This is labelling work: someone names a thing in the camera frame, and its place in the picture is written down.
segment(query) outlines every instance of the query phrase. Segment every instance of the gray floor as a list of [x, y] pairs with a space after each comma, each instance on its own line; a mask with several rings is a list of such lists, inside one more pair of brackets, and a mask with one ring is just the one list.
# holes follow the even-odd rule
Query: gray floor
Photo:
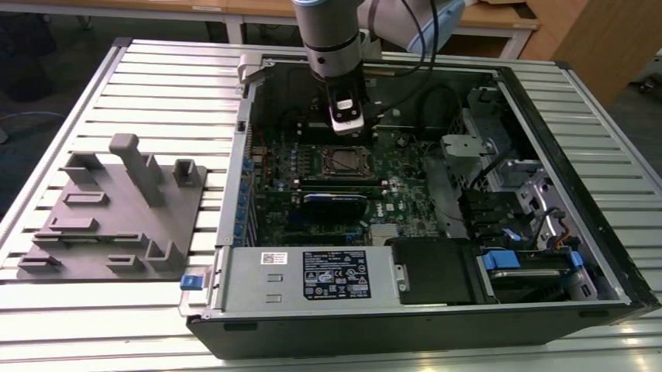
[[[54, 16], [51, 29], [58, 39], [58, 52], [44, 58], [44, 66], [55, 82], [55, 92], [30, 104], [11, 102], [0, 93], [0, 117], [7, 113], [26, 111], [51, 111], [66, 115], [118, 36], [210, 41], [208, 30], [202, 22], [95, 18], [94, 25], [94, 30], [83, 31], [75, 17]], [[212, 27], [212, 37], [223, 40], [222, 26]], [[266, 37], [251, 27], [249, 40], [254, 43], [283, 45], [298, 45], [301, 42], [291, 26], [279, 29], [278, 38]], [[609, 112], [661, 173], [662, 100], [654, 95], [640, 95], [637, 89], [629, 87]], [[0, 145], [0, 218], [60, 124], [62, 120], [52, 117], [20, 117], [0, 123], [0, 128], [11, 136], [11, 140]]]

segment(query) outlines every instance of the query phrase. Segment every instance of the motherboard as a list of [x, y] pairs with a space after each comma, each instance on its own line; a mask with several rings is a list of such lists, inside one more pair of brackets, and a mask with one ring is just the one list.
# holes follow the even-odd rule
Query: motherboard
[[378, 246], [439, 235], [423, 164], [433, 143], [385, 129], [363, 146], [311, 142], [255, 134], [259, 246]]

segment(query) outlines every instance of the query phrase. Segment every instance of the gray plastic base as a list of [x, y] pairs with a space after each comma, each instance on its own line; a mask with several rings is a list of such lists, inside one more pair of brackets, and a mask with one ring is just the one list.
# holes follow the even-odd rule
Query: gray plastic base
[[160, 167], [154, 157], [138, 156], [146, 162], [132, 171], [151, 179], [163, 202], [148, 206], [124, 165], [75, 153], [64, 168], [72, 181], [20, 260], [19, 279], [180, 279], [207, 170], [192, 160]]

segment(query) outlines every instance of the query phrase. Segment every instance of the warning label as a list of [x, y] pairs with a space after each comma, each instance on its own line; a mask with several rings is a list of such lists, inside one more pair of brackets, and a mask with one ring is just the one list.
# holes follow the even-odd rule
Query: warning label
[[305, 252], [303, 295], [309, 300], [370, 298], [366, 251]]

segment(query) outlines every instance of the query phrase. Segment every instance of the metal table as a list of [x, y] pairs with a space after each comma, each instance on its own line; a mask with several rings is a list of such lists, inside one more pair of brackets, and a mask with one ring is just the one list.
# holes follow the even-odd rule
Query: metal table
[[[237, 121], [237, 66], [249, 52], [299, 48], [132, 40], [110, 51], [0, 224], [0, 368], [14, 370], [662, 370], [662, 312], [586, 329], [545, 346], [286, 360], [216, 360], [188, 333], [179, 283], [12, 284], [32, 232], [67, 175], [67, 153], [106, 151], [114, 133], [142, 137], [160, 164], [194, 157], [211, 169], [191, 245], [191, 267], [212, 262]], [[411, 58], [385, 54], [385, 58]], [[447, 57], [510, 66], [641, 272], [662, 300], [662, 180], [573, 71], [550, 62]], [[108, 153], [104, 162], [119, 159]], [[188, 298], [204, 303], [204, 292]]]

